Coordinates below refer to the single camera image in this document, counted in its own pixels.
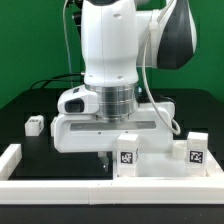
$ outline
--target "black table surface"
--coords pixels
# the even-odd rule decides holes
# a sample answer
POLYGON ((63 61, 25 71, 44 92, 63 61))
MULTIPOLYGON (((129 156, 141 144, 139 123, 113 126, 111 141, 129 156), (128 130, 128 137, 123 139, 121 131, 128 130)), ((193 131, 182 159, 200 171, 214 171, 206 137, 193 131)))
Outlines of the black table surface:
MULTIPOLYGON (((10 180, 111 179, 97 153, 57 152, 50 124, 57 116, 57 100, 63 89, 33 89, 21 93, 0 110, 0 153, 12 143, 22 145, 23 158, 10 180), (43 115, 44 130, 26 137, 24 124, 30 116, 43 115)), ((209 133, 209 150, 224 168, 224 104, 197 89, 157 89, 156 99, 176 102, 175 119, 185 139, 189 131, 209 133)), ((5 223, 223 223, 224 205, 1 205, 5 223)))

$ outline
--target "green wall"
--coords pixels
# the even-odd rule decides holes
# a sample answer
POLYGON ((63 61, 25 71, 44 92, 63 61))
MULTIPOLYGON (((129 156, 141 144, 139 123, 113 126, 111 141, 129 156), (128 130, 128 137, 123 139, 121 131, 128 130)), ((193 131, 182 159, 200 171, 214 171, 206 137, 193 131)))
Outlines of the green wall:
MULTIPOLYGON (((224 102, 224 1, 189 2, 198 31, 196 54, 178 71, 148 69, 150 86, 205 89, 224 102)), ((0 107, 33 82, 68 73, 63 4, 64 0, 0 1, 0 107)), ((164 0, 151 0, 150 4, 162 7, 164 0)), ((69 19, 74 10, 67 10, 68 30, 73 71, 80 71, 80 41, 69 19)))

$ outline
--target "wire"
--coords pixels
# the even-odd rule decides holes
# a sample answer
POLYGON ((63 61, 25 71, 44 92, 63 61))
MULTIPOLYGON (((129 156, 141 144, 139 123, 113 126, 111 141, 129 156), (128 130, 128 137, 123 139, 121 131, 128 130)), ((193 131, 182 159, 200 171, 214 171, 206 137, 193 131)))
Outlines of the wire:
POLYGON ((178 123, 172 119, 172 123, 174 124, 174 126, 176 127, 176 129, 174 129, 171 125, 169 125, 165 119, 163 118, 163 116, 160 114, 159 109, 152 97, 152 94, 149 90, 149 86, 148 86, 148 82, 147 82, 147 78, 146 78, 146 71, 145 71, 145 58, 146 58, 146 50, 147 50, 147 46, 148 46, 148 42, 150 40, 151 34, 149 33, 147 40, 145 42, 145 48, 144 48, 144 53, 143 53, 143 60, 142 60, 142 77, 143 77, 143 82, 144 82, 144 86, 145 86, 145 90, 146 93, 148 95, 148 98, 153 106, 153 108, 155 109, 156 113, 158 114, 159 118, 162 120, 162 122, 167 126, 167 128, 174 134, 179 135, 181 133, 180 130, 180 126, 178 125, 178 123))
POLYGON ((67 57, 68 57, 68 67, 69 67, 69 73, 72 74, 72 62, 71 62, 71 53, 69 49, 69 43, 68 43, 68 33, 67 33, 67 26, 66 26, 66 19, 65 19, 65 9, 68 4, 69 0, 65 0, 65 4, 63 7, 63 27, 64 27, 64 36, 65 36, 65 44, 66 44, 66 50, 67 50, 67 57))
POLYGON ((164 17, 164 15, 166 14, 166 12, 168 11, 168 9, 170 8, 170 6, 173 4, 174 1, 175 0, 170 0, 169 3, 166 5, 166 7, 163 8, 163 10, 161 11, 161 13, 157 19, 158 23, 162 20, 162 18, 164 17))
MULTIPOLYGON (((73 74, 57 75, 57 76, 52 77, 51 79, 61 79, 61 78, 74 77, 74 76, 79 76, 80 78, 82 77, 82 76, 81 76, 81 73, 73 73, 73 74)), ((44 87, 47 86, 50 82, 51 82, 50 80, 46 81, 40 88, 44 88, 44 87)))
POLYGON ((48 82, 48 81, 50 81, 50 82, 71 82, 71 81, 69 81, 69 80, 43 79, 43 80, 39 80, 39 81, 33 83, 33 84, 30 86, 30 89, 33 89, 33 87, 34 87, 35 85, 37 85, 37 84, 39 84, 39 83, 41 83, 41 82, 48 82))

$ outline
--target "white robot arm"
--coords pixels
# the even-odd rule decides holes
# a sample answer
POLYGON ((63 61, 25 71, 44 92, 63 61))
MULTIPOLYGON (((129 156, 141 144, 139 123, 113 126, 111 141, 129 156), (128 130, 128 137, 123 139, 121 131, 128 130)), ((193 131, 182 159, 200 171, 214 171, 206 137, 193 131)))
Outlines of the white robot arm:
MULTIPOLYGON (((162 10, 137 12, 136 5, 144 2, 84 0, 85 85, 59 99, 54 142, 60 152, 113 151, 116 139, 125 132, 139 135, 142 151, 170 150, 170 130, 151 104, 136 102, 136 66, 146 59, 146 66, 154 68, 182 67, 196 48, 195 25, 188 0, 170 0, 162 10)), ((174 105, 158 106, 171 126, 174 105)))

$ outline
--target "white cube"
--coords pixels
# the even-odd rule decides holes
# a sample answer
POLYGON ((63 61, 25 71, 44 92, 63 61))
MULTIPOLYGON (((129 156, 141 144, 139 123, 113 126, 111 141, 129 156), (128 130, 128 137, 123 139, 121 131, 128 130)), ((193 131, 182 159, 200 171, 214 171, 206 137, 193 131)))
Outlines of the white cube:
POLYGON ((121 134, 118 138, 117 174, 135 177, 138 175, 138 135, 121 134))
POLYGON ((190 132, 187 137, 187 148, 197 150, 207 150, 208 134, 199 132, 190 132))
POLYGON ((39 136, 44 128, 44 117, 41 115, 31 116, 25 123, 26 136, 39 136))

